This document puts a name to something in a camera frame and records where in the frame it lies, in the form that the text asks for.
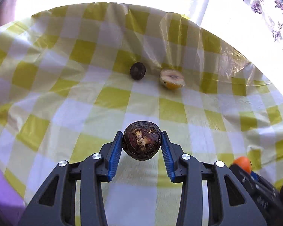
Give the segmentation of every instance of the dark brown ball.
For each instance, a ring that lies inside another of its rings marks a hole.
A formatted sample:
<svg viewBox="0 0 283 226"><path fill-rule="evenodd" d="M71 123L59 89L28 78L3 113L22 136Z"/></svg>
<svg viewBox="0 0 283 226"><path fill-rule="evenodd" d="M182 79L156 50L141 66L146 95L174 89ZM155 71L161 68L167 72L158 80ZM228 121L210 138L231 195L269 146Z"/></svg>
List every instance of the dark brown ball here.
<svg viewBox="0 0 283 226"><path fill-rule="evenodd" d="M134 80L142 79L145 73L146 73L146 67L141 62L137 62L133 64L130 68L130 75Z"/></svg>
<svg viewBox="0 0 283 226"><path fill-rule="evenodd" d="M138 161L151 159L161 146L161 131L149 121L136 121L124 131L122 148Z"/></svg>

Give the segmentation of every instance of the checkered tablecloth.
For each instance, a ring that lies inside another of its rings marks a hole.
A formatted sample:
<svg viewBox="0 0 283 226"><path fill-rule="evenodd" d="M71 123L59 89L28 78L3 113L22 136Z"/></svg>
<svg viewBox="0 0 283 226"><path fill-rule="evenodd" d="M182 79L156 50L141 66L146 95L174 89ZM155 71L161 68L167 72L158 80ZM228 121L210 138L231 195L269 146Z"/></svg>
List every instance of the checkered tablecloth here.
<svg viewBox="0 0 283 226"><path fill-rule="evenodd" d="M128 74L137 61L147 68L140 81ZM181 71L186 86L161 86L164 68ZM26 203L60 160L84 160L138 120L200 161L247 155L256 172L283 183L283 96L179 14L86 3L0 27L0 169ZM122 152L102 189L109 225L176 224L181 184L170 182L161 151L143 162Z"/></svg>

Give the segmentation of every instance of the purple object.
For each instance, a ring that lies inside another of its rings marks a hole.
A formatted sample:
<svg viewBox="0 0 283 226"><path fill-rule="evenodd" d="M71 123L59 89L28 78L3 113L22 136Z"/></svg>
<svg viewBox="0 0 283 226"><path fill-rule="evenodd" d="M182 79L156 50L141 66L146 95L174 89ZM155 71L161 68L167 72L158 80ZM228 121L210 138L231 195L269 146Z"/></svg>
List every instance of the purple object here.
<svg viewBox="0 0 283 226"><path fill-rule="evenodd" d="M18 224L25 204L21 196L11 187L0 170L0 210L14 226Z"/></svg>

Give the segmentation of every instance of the orange object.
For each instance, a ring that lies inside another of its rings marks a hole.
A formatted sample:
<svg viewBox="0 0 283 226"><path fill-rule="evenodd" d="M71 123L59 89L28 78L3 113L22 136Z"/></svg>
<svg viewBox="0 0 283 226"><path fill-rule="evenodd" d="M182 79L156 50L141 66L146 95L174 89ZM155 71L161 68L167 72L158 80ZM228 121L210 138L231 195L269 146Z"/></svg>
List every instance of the orange object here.
<svg viewBox="0 0 283 226"><path fill-rule="evenodd" d="M252 164L249 158L246 156L241 156L233 161L233 164L237 164L239 167L241 167L243 170L245 170L247 173L252 172Z"/></svg>

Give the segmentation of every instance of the dark round object on table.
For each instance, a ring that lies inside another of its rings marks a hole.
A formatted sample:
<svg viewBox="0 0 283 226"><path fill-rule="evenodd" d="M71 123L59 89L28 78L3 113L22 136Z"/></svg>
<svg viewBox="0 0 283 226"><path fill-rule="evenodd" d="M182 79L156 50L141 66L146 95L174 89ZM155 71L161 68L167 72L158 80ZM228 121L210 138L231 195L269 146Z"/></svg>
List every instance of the dark round object on table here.
<svg viewBox="0 0 283 226"><path fill-rule="evenodd" d="M161 146L161 131L149 121L136 121L124 131L122 148L138 161L151 159Z"/></svg>
<svg viewBox="0 0 283 226"><path fill-rule="evenodd" d="M137 62L130 68L130 75L134 80L140 80L146 73L146 67L143 63Z"/></svg>

